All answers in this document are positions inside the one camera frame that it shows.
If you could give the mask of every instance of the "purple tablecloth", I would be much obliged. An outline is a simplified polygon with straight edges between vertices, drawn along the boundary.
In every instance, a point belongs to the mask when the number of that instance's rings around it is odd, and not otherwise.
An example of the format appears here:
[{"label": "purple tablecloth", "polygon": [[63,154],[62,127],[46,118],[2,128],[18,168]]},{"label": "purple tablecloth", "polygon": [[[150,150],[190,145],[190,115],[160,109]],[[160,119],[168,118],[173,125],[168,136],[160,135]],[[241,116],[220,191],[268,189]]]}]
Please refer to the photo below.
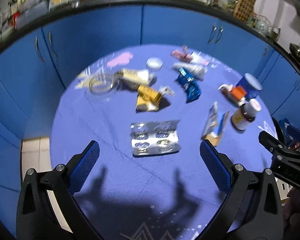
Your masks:
[{"label": "purple tablecloth", "polygon": [[[52,127],[50,151],[52,167],[67,163],[81,153],[91,140],[100,144],[100,158],[80,192],[74,197],[92,225],[106,240],[132,238],[142,240],[194,239],[213,217],[224,199],[199,154],[201,133],[208,110],[218,102],[222,112],[236,108],[218,91],[222,84],[236,84],[241,76],[216,59],[216,69],[208,68],[199,82],[201,97],[186,104],[186,94],[175,82],[172,70],[177,59],[170,54],[180,49],[168,45],[145,45],[115,52],[84,70],[63,94]],[[149,57],[162,59],[162,69],[155,73],[152,86],[170,86],[175,96],[166,96],[171,105],[158,112],[136,113],[137,92],[123,90],[109,97],[91,95],[87,88],[89,75],[110,70],[107,62],[123,52],[133,58],[123,67],[144,69]],[[247,170],[262,171],[271,164],[271,154],[258,142],[261,130],[276,137],[271,116],[262,102],[262,111],[243,133],[226,125],[217,147],[233,163]],[[130,125],[132,122],[178,120],[181,151],[172,155],[134,158]]]}]

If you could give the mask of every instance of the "silver blister pack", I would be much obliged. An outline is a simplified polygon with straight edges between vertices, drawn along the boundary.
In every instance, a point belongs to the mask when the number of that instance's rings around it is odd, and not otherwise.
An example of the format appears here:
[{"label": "silver blister pack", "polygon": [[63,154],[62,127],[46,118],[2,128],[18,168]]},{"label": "silver blister pack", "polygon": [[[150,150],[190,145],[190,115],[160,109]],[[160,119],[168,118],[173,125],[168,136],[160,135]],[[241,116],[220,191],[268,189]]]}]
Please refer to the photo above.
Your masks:
[{"label": "silver blister pack", "polygon": [[175,153],[181,149],[177,133],[179,121],[139,122],[131,124],[131,144],[134,156]]}]

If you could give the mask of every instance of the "patterned wooden board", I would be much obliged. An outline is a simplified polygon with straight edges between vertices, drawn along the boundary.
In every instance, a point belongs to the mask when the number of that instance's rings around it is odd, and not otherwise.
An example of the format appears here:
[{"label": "patterned wooden board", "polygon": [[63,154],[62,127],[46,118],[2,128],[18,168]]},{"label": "patterned wooden board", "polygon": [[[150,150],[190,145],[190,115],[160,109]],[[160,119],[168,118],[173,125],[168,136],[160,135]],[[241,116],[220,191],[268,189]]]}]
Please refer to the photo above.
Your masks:
[{"label": "patterned wooden board", "polygon": [[238,0],[234,9],[233,16],[241,21],[246,22],[250,14],[253,13],[256,0]]}]

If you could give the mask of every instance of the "metal screw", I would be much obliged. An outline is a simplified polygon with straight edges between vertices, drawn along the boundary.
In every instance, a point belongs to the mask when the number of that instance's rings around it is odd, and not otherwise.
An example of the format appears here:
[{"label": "metal screw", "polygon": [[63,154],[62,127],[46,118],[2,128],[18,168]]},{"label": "metal screw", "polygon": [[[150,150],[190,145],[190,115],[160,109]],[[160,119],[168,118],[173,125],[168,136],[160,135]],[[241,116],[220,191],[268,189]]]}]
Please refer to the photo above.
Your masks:
[{"label": "metal screw", "polygon": [[237,171],[243,171],[243,166],[241,164],[236,164],[234,167]]},{"label": "metal screw", "polygon": [[27,171],[27,174],[28,174],[28,175],[34,174],[34,169],[29,169],[29,170]]},{"label": "metal screw", "polygon": [[271,169],[266,169],[266,174],[271,175],[272,174]]},{"label": "metal screw", "polygon": [[58,164],[58,165],[56,166],[56,170],[57,170],[57,171],[63,171],[64,168],[65,168],[65,166],[64,166],[63,164]]}]

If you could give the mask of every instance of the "pink print on tablecloth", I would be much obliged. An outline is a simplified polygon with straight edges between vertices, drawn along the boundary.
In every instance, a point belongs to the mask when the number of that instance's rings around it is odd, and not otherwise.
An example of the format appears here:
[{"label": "pink print on tablecloth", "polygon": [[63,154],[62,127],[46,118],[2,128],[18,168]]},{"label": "pink print on tablecloth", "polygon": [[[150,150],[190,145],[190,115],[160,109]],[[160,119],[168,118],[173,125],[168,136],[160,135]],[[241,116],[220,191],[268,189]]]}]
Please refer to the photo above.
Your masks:
[{"label": "pink print on tablecloth", "polygon": [[115,57],[114,59],[110,60],[107,63],[107,66],[109,68],[113,68],[116,67],[117,65],[127,65],[132,58],[133,58],[133,54],[127,51],[120,54],[118,57]]}]

